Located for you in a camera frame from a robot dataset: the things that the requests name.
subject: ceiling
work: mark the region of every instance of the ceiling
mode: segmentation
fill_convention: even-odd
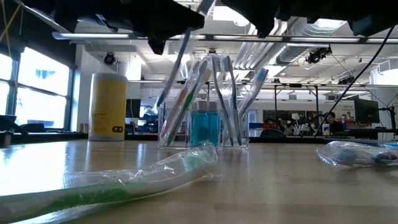
[[[200,0],[176,0],[177,2],[186,5],[187,7],[195,7],[196,2]],[[205,27],[201,30],[196,31],[196,34],[247,34],[249,32],[250,25],[246,27],[238,27],[232,21],[214,21],[212,12],[206,18]],[[90,24],[87,22],[79,22],[75,32],[110,32],[106,27],[98,26],[96,24]],[[386,31],[380,32],[375,36],[384,37]],[[334,36],[352,36],[352,31],[349,29],[348,24],[339,28],[332,35]],[[398,29],[394,29],[391,37],[398,37]],[[216,49],[218,53],[226,51],[230,54],[231,59],[234,60],[239,53],[242,43],[241,42],[199,42],[191,41],[190,47],[191,52],[205,55],[209,49]],[[148,46],[146,41],[143,40],[97,40],[92,41],[91,46],[106,45],[134,45],[137,47],[137,52],[143,60],[142,74],[146,80],[160,79],[168,74],[174,62],[173,57],[169,53],[173,53],[178,50],[178,41],[169,41],[163,55],[155,55]],[[280,78],[281,82],[286,83],[330,83],[332,77],[335,78],[335,82],[339,78],[345,69],[350,70],[354,68],[354,73],[358,73],[371,59],[376,50],[379,48],[378,45],[331,45],[333,58],[331,55],[327,56],[326,59],[322,60],[319,64],[308,67],[308,64],[304,63],[305,57],[308,54],[301,56],[291,66],[288,66],[283,70],[277,78]],[[91,49],[96,52],[97,56],[103,57],[105,52]],[[127,62],[136,53],[130,52],[115,52],[116,58],[122,62]],[[371,67],[377,66],[378,63],[383,62],[391,57],[398,57],[398,45],[387,45],[384,47],[379,57]],[[358,80],[361,83],[367,83],[369,81],[369,70]]]

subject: wooden table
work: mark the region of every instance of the wooden table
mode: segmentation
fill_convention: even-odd
[[[347,169],[324,164],[313,144],[250,144],[220,153],[220,176],[109,207],[67,210],[36,218],[70,223],[394,223],[398,169]],[[24,175],[19,190],[37,190],[35,175],[142,169],[178,151],[156,142],[53,142],[0,149],[0,194]],[[60,184],[51,179],[48,184]]]

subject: window frame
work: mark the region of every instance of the window frame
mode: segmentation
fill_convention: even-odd
[[[46,95],[51,95],[51,96],[61,96],[61,97],[64,97],[67,102],[65,105],[65,111],[64,111],[63,128],[44,128],[44,129],[46,131],[53,131],[53,130],[54,131],[69,131],[70,130],[70,117],[71,117],[71,113],[72,113],[72,93],[73,93],[73,84],[74,84],[73,81],[74,81],[74,77],[75,77],[75,69],[66,65],[69,68],[68,91],[67,91],[67,95],[63,96],[58,93],[54,93],[52,91],[43,90],[43,89],[40,89],[40,88],[37,88],[34,86],[29,86],[29,85],[18,83],[18,75],[19,75],[20,65],[21,65],[21,53],[19,53],[19,60],[12,59],[12,70],[11,70],[10,80],[4,80],[4,79],[0,78],[0,80],[2,82],[6,82],[9,85],[9,94],[8,94],[8,99],[7,99],[7,103],[6,103],[6,114],[15,115],[15,113],[16,113],[18,88],[27,88],[32,91],[36,91],[36,92],[43,93]]]

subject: window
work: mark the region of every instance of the window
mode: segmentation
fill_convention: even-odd
[[[0,114],[6,114],[7,98],[9,93],[9,85],[7,83],[0,82]]]
[[[16,123],[43,123],[45,128],[63,128],[66,98],[18,88]]]
[[[0,78],[9,80],[11,78],[12,59],[0,54]]]
[[[19,83],[66,96],[68,78],[69,68],[66,65],[27,47],[21,54]]]

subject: security camera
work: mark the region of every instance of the security camera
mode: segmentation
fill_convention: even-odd
[[[114,57],[114,52],[107,52],[104,58],[105,65],[113,65],[116,63],[116,58]]]

